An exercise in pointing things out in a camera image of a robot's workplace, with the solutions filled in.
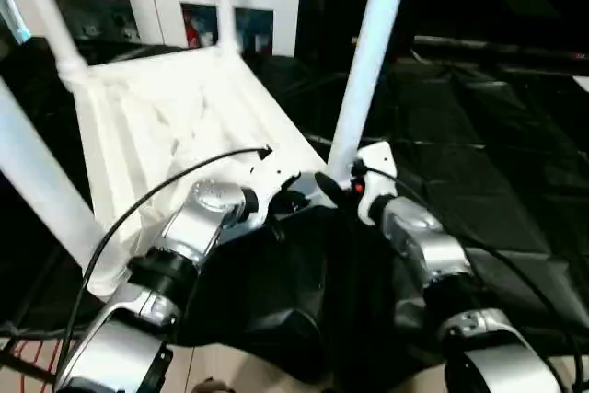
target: black surface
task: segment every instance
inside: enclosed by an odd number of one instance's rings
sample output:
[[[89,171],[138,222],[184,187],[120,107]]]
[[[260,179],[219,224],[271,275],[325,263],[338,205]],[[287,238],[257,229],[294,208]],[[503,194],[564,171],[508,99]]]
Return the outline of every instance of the black surface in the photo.
[[[579,60],[589,52],[583,9],[578,7],[582,3],[583,0],[401,0],[388,57],[394,60],[409,54],[415,36],[434,36],[483,43],[477,45],[477,54],[469,56],[470,60],[499,59],[520,67],[527,63],[536,68],[582,69],[586,73],[586,61]],[[366,0],[301,0],[297,55],[320,60],[324,66],[349,69],[354,51],[352,38],[359,34],[365,6]],[[495,51],[498,44],[519,48],[503,54]],[[419,54],[427,50],[422,45],[414,48]],[[529,57],[521,48],[543,51]],[[559,57],[555,50],[572,54]],[[441,54],[427,51],[427,55]]]
[[[121,51],[82,48],[93,63]],[[331,137],[345,74],[280,57],[248,63],[303,133]],[[45,43],[30,41],[0,64],[0,73],[87,198],[74,104]],[[365,144],[392,144],[399,177],[466,238],[483,279],[544,354],[569,352],[549,314],[468,238],[514,260],[589,351],[587,97],[566,77],[397,64],[383,69],[365,131]],[[313,142],[323,156],[328,143]],[[59,246],[9,184],[1,190],[12,209],[6,224],[28,222],[25,237],[22,230],[6,230],[6,244],[18,244],[3,248],[0,264],[2,315],[9,318],[29,275]],[[349,215],[321,210],[219,248],[192,298],[179,343],[226,342],[305,380],[331,368],[343,385],[361,390],[377,391],[439,363],[404,264],[371,232]],[[27,327],[62,327],[79,281],[73,262],[63,260]],[[98,307],[89,295],[81,319]]]

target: cabinet door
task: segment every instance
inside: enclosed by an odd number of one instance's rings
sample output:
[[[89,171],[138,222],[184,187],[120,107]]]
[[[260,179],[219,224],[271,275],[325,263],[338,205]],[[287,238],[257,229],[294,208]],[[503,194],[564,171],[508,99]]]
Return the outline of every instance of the cabinet door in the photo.
[[[45,29],[32,0],[15,0],[32,35]],[[154,0],[56,0],[78,39],[162,43]]]
[[[164,43],[199,47],[216,42],[216,0],[156,0]],[[237,37],[246,52],[295,54],[298,0],[234,0]]]

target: white bracket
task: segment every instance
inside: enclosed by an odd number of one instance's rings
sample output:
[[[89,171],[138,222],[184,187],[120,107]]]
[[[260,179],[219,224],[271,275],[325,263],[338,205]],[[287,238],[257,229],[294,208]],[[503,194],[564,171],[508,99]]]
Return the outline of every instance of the white bracket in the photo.
[[[397,176],[397,166],[388,142],[378,142],[363,147],[358,151],[358,158],[362,159],[368,168],[382,170],[391,177]],[[364,175],[364,195],[358,204],[358,217],[367,225],[375,222],[368,216],[370,206],[380,195],[397,196],[395,182],[375,172]]]

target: black fabric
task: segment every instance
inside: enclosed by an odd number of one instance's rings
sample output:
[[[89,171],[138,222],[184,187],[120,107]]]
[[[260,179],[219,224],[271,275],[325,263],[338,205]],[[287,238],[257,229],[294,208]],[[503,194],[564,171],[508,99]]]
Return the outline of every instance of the black fabric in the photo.
[[[82,52],[93,63],[116,54],[114,47],[85,45]],[[326,156],[346,75],[281,57],[248,63]],[[0,73],[88,198],[74,102],[44,41],[20,48],[0,64]],[[381,73],[364,132],[363,144],[391,143],[399,177],[465,238],[482,278],[544,354],[570,350],[532,293],[468,239],[515,261],[589,351],[587,103],[570,78],[396,64]],[[27,275],[59,246],[6,181],[0,189],[11,208],[6,225],[26,221],[28,227],[25,236],[21,229],[5,229],[1,330],[26,292]],[[79,281],[79,269],[66,257],[48,278],[26,327],[62,327]],[[308,209],[216,251],[193,293],[178,343],[220,341],[305,381],[333,370],[346,389],[378,391],[441,362],[423,300],[410,281],[404,262],[371,229],[348,214]],[[89,295],[81,320],[99,307]]]

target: white pole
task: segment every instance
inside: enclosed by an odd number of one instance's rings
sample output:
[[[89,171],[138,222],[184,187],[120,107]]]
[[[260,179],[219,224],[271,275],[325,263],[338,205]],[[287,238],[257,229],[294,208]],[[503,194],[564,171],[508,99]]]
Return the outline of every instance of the white pole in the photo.
[[[55,0],[33,0],[39,10],[47,31],[47,41],[52,48],[58,71],[69,74],[85,69],[86,61],[80,56],[74,46],[64,19],[59,12]]]
[[[368,0],[343,96],[340,117],[329,151],[328,174],[335,180],[350,177],[376,81],[387,52],[400,0]]]
[[[239,51],[236,38],[236,18],[231,0],[217,0],[218,46],[223,53]]]
[[[104,232],[1,79],[0,128],[0,169],[85,269]],[[93,272],[90,291],[110,295],[124,277],[127,260],[119,244],[108,244]]]

